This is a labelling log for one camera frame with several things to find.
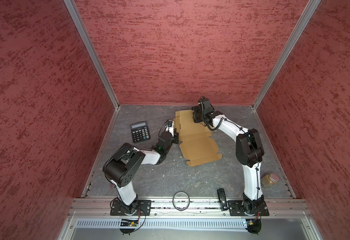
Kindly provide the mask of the brown cardboard box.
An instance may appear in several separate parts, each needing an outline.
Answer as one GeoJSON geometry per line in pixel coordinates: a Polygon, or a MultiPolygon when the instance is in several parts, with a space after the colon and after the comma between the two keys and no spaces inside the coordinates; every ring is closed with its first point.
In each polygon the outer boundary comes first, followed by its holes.
{"type": "Polygon", "coordinates": [[[212,132],[202,124],[194,123],[193,111],[177,111],[174,124],[187,165],[195,167],[222,158],[219,147],[212,138],[212,132]]]}

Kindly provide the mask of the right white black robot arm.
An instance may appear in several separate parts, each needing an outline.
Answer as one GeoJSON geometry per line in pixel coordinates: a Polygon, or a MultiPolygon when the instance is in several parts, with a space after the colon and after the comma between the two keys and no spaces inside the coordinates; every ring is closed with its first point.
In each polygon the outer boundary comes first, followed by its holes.
{"type": "Polygon", "coordinates": [[[235,155],[244,171],[243,210],[249,216],[257,214],[264,203],[260,170],[265,154],[258,130],[244,128],[202,103],[192,111],[195,123],[204,123],[210,131],[220,130],[235,141],[235,155]]]}

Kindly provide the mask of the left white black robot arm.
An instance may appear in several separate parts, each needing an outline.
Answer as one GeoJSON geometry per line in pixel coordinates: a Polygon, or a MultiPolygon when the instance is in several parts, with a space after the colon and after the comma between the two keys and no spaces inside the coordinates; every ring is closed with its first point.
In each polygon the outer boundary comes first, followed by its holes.
{"type": "Polygon", "coordinates": [[[167,157],[173,144],[179,143],[179,133],[163,132],[150,149],[139,149],[129,143],[123,144],[104,164],[106,179],[116,187],[122,205],[135,207],[138,196],[132,180],[141,165],[159,165],[167,157]]]}

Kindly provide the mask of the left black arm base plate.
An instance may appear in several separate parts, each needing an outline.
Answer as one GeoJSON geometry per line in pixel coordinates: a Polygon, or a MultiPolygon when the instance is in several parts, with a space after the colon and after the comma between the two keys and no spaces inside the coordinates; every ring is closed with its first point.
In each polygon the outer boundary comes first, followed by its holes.
{"type": "Polygon", "coordinates": [[[116,199],[110,203],[111,216],[138,216],[141,214],[149,216],[151,211],[151,200],[135,200],[130,206],[124,204],[121,200],[116,199]]]}

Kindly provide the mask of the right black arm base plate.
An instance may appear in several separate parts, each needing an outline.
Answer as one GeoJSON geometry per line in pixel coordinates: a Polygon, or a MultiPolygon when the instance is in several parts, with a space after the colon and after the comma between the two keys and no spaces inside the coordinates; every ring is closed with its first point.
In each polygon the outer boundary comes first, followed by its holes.
{"type": "Polygon", "coordinates": [[[266,202],[260,201],[228,201],[228,210],[232,217],[268,217],[270,215],[266,202]]]}

